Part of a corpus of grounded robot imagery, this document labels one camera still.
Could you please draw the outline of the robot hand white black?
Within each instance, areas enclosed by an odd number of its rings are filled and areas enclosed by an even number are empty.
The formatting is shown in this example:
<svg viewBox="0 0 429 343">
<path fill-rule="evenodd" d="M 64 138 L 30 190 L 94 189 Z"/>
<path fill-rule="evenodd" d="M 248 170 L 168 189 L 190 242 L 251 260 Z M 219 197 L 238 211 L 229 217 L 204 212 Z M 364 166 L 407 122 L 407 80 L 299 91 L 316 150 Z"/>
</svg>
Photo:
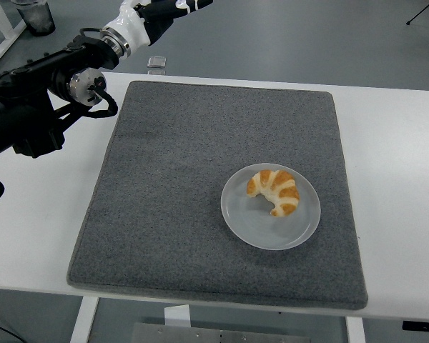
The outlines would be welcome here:
<svg viewBox="0 0 429 343">
<path fill-rule="evenodd" d="M 206 1 L 123 1 L 119 15 L 101 30 L 123 50 L 132 53 L 140 46 L 151 46 L 181 18 L 212 4 Z"/>
</svg>

